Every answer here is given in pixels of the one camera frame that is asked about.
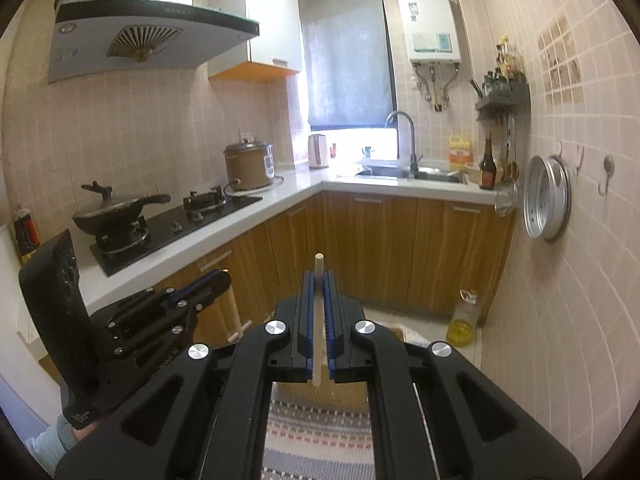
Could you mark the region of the person's left hand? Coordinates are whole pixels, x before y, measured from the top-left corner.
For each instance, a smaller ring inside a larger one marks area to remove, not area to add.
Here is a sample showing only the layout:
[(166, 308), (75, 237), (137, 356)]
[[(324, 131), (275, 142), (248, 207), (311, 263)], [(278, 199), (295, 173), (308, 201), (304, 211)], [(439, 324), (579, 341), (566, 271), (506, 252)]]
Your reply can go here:
[(90, 422), (85, 427), (77, 429), (61, 414), (58, 418), (58, 437), (66, 448), (72, 448), (96, 430), (101, 425), (101, 422), (102, 420), (98, 419)]

